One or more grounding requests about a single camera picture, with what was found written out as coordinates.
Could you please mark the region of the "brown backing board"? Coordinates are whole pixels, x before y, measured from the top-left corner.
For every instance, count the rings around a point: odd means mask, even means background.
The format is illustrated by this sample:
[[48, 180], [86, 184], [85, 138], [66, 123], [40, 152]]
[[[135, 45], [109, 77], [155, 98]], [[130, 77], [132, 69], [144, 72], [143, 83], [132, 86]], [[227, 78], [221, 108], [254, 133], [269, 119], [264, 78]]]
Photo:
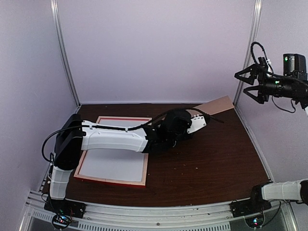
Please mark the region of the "brown backing board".
[[193, 108], [199, 109], [209, 115], [215, 115], [233, 109], [234, 105], [229, 96], [224, 96], [210, 102], [194, 106]]

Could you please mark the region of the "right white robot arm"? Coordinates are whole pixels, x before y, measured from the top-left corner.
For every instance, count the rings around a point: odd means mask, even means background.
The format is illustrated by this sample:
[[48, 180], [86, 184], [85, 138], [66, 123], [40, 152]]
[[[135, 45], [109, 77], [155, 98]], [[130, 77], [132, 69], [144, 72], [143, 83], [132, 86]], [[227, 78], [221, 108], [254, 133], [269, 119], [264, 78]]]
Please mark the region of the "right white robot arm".
[[[292, 105], [299, 103], [304, 111], [308, 110], [306, 58], [301, 54], [283, 55], [283, 75], [271, 72], [266, 58], [259, 57], [257, 62], [235, 73], [234, 76], [249, 84], [243, 93], [259, 104], [268, 102], [270, 97], [288, 98]], [[253, 187], [246, 207], [255, 213], [265, 203], [273, 200], [307, 204], [307, 179], [257, 185]]]

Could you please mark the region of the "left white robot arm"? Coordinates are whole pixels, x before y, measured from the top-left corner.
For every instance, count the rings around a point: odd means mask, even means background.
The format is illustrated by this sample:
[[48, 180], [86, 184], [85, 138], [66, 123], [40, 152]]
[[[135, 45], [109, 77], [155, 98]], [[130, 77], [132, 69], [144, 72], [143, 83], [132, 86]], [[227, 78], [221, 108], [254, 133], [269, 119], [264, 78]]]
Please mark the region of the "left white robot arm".
[[163, 113], [164, 119], [129, 128], [100, 125], [82, 120], [73, 114], [56, 133], [51, 183], [50, 205], [59, 214], [69, 210], [65, 200], [71, 172], [77, 168], [80, 152], [92, 149], [129, 150], [138, 153], [160, 153], [189, 139], [199, 128], [192, 115], [183, 109]]

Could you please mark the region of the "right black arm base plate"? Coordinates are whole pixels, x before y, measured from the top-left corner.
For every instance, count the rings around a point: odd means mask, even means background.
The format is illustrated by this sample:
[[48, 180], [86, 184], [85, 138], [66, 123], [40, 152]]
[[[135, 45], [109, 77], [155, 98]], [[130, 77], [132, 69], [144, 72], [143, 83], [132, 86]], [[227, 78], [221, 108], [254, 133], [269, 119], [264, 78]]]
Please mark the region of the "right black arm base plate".
[[230, 203], [230, 210], [234, 218], [261, 213], [262, 211], [271, 209], [271, 207], [269, 201], [255, 202], [251, 199], [241, 201], [234, 200]]

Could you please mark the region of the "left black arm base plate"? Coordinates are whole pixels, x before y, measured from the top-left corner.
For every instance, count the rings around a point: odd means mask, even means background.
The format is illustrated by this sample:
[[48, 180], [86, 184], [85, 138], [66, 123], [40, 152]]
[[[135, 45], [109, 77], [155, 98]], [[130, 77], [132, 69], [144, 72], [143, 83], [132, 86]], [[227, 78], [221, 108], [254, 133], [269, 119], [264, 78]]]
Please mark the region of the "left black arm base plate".
[[44, 205], [44, 209], [61, 215], [70, 216], [73, 218], [83, 218], [86, 205], [81, 202], [70, 200], [49, 200]]

